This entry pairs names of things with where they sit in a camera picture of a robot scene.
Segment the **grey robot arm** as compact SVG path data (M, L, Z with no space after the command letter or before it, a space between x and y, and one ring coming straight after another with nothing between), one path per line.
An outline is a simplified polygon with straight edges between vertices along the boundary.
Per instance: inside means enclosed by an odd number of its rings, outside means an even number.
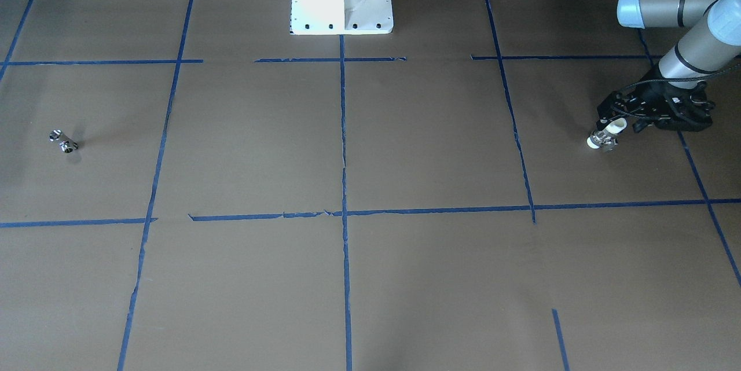
M620 25L686 28L686 34L637 83L611 92L597 107L596 128L633 119L648 126L697 132L712 125L707 81L739 55L739 0L618 0Z

